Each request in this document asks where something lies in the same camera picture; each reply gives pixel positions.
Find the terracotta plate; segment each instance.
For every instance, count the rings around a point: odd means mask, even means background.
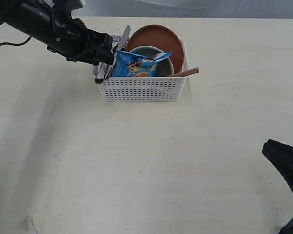
[[[174,72],[179,73],[184,64],[184,50],[179,38],[161,25],[148,25],[136,31],[129,39],[127,50],[131,51],[139,46],[154,46],[164,52],[172,52],[170,57],[174,66]]]

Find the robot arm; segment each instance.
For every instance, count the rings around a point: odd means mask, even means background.
[[[81,0],[0,0],[0,25],[10,26],[47,44],[47,49],[68,61],[97,65],[113,64],[113,38],[88,29],[71,11],[83,7]]]

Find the white plastic basket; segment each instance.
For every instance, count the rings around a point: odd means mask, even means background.
[[[188,57],[182,41],[185,61],[182,71],[189,69]],[[179,100],[188,77],[109,78],[99,85],[104,101],[143,102]]]

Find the chip bag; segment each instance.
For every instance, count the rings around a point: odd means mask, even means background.
[[[112,77],[155,77],[157,64],[169,56],[170,53],[158,53],[153,58],[133,54],[125,51],[117,51],[115,68]]]

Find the tabletop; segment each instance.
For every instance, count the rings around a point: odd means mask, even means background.
[[[27,215],[39,234],[277,233],[293,195],[261,149],[293,146],[293,20],[83,20],[167,26],[201,73],[177,102],[104,102],[91,65],[0,47],[0,234]]]

